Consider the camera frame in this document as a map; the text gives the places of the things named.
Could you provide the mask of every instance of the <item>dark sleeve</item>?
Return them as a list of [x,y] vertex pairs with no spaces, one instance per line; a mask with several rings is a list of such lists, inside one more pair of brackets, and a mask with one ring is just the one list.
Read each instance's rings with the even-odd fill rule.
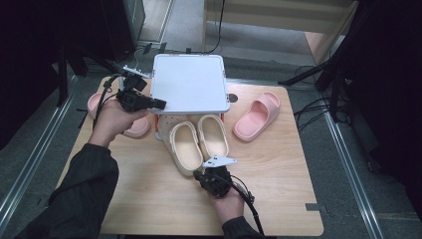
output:
[[85,144],[51,194],[49,207],[16,238],[98,238],[117,180],[109,149]]
[[228,220],[222,228],[225,239],[265,239],[265,236],[255,231],[243,216]]

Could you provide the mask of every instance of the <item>pink slide sandal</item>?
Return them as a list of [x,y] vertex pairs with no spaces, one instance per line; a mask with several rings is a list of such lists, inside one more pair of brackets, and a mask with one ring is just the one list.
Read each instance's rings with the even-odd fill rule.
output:
[[[111,96],[111,94],[105,94],[105,100]],[[100,98],[102,97],[101,93],[93,94],[90,99],[88,100],[88,115],[92,119],[96,117],[97,108],[100,102]],[[149,129],[149,121],[147,118],[142,118],[135,120],[133,125],[123,132],[123,135],[138,138],[144,135]]]
[[244,141],[252,141],[273,122],[280,112],[279,98],[270,92],[262,93],[251,108],[236,122],[233,133]]

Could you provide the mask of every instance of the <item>beige slipper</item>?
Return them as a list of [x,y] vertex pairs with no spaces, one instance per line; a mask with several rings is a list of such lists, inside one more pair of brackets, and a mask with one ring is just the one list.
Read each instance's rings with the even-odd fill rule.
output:
[[192,115],[189,116],[189,120],[196,125],[199,145],[205,160],[215,155],[227,156],[229,154],[226,129],[219,117],[216,115]]
[[158,133],[183,175],[192,176],[193,171],[202,166],[195,126],[186,116],[160,116]]

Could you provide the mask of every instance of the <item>slipper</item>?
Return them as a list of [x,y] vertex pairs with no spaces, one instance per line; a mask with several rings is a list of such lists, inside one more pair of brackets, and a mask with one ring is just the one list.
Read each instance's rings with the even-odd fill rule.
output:
[[262,93],[251,108],[236,122],[233,133],[244,141],[252,141],[272,123],[280,112],[279,98],[270,92]]
[[[110,97],[110,93],[105,94],[105,99]],[[96,118],[97,108],[99,106],[100,98],[102,97],[101,93],[93,94],[90,99],[88,100],[88,115],[90,115],[91,119]],[[133,122],[132,126],[123,132],[123,135],[131,137],[131,138],[138,138],[143,136],[149,130],[149,121],[147,118],[137,119]]]
[[187,116],[159,116],[158,133],[183,175],[193,176],[193,171],[202,167],[203,157],[195,126]]
[[219,117],[216,115],[190,115],[188,117],[196,125],[199,146],[205,160],[215,155],[227,156],[229,154],[226,129]]

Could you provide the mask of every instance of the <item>hand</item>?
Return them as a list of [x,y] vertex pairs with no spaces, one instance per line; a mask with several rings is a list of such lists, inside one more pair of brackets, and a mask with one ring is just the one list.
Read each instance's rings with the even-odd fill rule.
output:
[[233,187],[223,198],[215,198],[211,193],[208,194],[211,204],[217,211],[221,224],[228,220],[243,216],[245,201]]
[[135,120],[146,117],[148,113],[148,110],[127,113],[118,100],[109,100],[100,111],[96,127],[88,143],[108,147],[116,135],[130,128]]

